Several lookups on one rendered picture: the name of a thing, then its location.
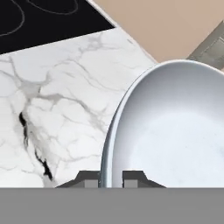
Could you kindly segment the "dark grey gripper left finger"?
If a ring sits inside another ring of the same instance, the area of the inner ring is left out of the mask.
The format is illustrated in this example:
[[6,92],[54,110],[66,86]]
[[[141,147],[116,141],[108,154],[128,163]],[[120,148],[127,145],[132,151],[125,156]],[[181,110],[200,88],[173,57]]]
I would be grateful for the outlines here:
[[59,188],[97,188],[99,185],[99,171],[80,171],[75,179],[59,185]]

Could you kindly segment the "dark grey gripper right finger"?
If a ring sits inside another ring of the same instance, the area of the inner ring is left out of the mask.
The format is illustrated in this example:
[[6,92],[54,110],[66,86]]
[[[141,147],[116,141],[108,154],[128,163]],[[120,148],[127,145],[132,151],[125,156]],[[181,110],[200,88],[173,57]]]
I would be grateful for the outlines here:
[[122,187],[123,188],[144,188],[155,187],[164,188],[152,180],[147,179],[143,171],[123,171],[122,172]]

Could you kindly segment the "white bowl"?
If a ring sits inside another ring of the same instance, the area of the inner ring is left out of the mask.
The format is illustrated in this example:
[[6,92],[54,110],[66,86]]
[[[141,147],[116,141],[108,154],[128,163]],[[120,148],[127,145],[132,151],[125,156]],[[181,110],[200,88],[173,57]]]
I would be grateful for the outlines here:
[[100,185],[141,171],[167,188],[224,188],[224,73],[176,59],[144,72],[122,98],[105,139]]

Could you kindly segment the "black hob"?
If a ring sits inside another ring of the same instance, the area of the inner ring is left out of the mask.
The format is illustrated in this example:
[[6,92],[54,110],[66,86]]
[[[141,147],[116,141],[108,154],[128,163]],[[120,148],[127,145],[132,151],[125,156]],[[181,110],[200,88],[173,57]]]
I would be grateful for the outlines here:
[[114,27],[88,0],[0,0],[0,54]]

